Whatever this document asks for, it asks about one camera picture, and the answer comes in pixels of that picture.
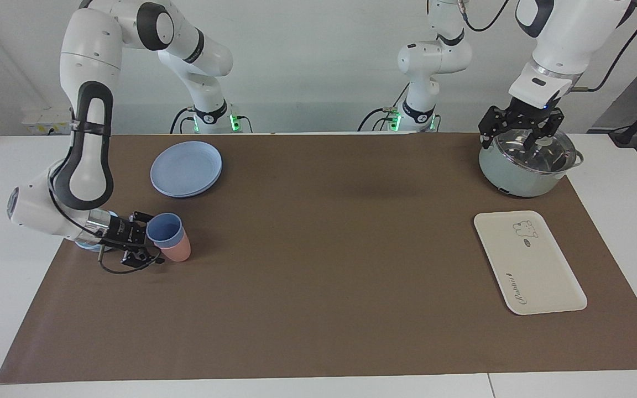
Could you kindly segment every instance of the pot handle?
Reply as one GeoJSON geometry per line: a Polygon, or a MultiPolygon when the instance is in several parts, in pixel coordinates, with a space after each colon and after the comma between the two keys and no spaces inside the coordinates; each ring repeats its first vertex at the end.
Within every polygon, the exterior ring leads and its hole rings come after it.
{"type": "Polygon", "coordinates": [[[575,161],[574,165],[572,166],[572,169],[575,168],[576,166],[581,166],[582,163],[584,163],[584,155],[582,155],[582,153],[579,151],[576,151],[576,152],[577,152],[577,159],[579,159],[579,163],[575,161]]]}

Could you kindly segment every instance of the stacked plates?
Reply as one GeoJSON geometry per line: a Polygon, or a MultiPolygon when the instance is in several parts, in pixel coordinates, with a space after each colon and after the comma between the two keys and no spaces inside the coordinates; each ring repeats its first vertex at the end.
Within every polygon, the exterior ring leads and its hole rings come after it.
{"type": "Polygon", "coordinates": [[[166,196],[196,196],[215,184],[221,169],[215,146],[201,141],[175,144],[154,160],[152,185],[166,196]]]}

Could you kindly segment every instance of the pot lid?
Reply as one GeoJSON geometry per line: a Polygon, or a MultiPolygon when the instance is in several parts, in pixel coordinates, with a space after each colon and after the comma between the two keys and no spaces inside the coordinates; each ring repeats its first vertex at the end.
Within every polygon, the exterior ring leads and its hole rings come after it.
{"type": "Polygon", "coordinates": [[[512,129],[495,137],[495,146],[511,162],[542,174],[561,173],[576,162],[574,144],[561,131],[538,139],[530,149],[524,148],[531,129],[512,129]]]}

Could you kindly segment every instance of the pink cup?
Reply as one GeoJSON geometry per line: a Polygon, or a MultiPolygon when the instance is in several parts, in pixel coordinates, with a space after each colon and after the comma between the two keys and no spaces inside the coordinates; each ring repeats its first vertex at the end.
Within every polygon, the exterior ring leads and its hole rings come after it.
{"type": "Polygon", "coordinates": [[[190,257],[190,242],[179,216],[163,213],[147,223],[147,237],[169,260],[177,263],[190,257]]]}

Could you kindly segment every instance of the cartoon bear drawing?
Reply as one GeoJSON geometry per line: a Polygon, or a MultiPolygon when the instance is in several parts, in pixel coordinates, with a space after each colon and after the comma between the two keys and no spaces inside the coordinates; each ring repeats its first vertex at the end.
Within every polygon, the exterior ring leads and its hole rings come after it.
{"type": "Polygon", "coordinates": [[[530,221],[522,221],[518,222],[518,224],[513,225],[513,229],[518,233],[519,237],[530,237],[536,238],[537,232],[535,231],[535,227],[532,226],[532,222],[530,221]]]}

